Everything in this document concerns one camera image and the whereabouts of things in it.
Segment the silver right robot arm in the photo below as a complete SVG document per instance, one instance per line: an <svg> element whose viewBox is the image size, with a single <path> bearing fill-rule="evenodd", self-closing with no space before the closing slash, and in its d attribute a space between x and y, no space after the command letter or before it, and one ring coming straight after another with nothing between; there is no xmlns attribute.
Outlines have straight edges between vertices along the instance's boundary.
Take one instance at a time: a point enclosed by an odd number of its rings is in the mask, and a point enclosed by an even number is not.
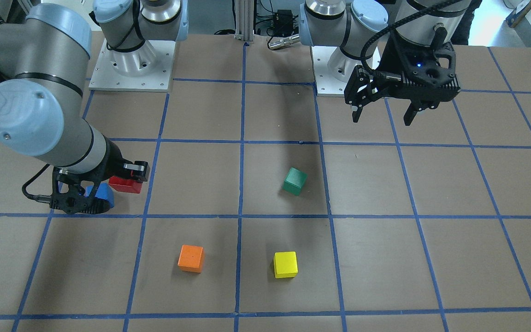
<svg viewBox="0 0 531 332"><path fill-rule="evenodd" d="M7 23L10 8L10 0L0 0L0 142L81 180L145 182L148 164L124 159L81 116L93 54L89 22L65 6L40 3L23 22Z"/></svg>

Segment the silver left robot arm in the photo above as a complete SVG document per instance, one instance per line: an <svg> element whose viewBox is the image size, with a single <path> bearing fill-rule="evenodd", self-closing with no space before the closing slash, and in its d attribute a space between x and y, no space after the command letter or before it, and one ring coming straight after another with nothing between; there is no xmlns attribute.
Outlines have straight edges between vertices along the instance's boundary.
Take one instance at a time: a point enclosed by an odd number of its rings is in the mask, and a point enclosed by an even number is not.
<svg viewBox="0 0 531 332"><path fill-rule="evenodd" d="M377 0L306 0L299 36L305 46L338 47L359 62L343 92L354 122L369 103L393 97L410 102L404 115L409 126L419 112L460 93L451 36L469 5L468 0L403 0L390 23Z"/></svg>

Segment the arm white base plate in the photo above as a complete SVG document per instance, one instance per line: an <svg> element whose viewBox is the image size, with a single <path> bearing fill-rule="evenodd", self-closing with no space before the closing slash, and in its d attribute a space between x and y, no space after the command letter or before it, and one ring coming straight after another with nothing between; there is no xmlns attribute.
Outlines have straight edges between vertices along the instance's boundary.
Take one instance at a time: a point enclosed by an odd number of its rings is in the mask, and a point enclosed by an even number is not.
<svg viewBox="0 0 531 332"><path fill-rule="evenodd" d="M311 47L315 84L319 96L343 97L352 70L360 61L346 57L339 47Z"/></svg>
<svg viewBox="0 0 531 332"><path fill-rule="evenodd" d="M175 41L146 41L138 50L120 53L103 42L88 87L105 92L168 93L176 48Z"/></svg>

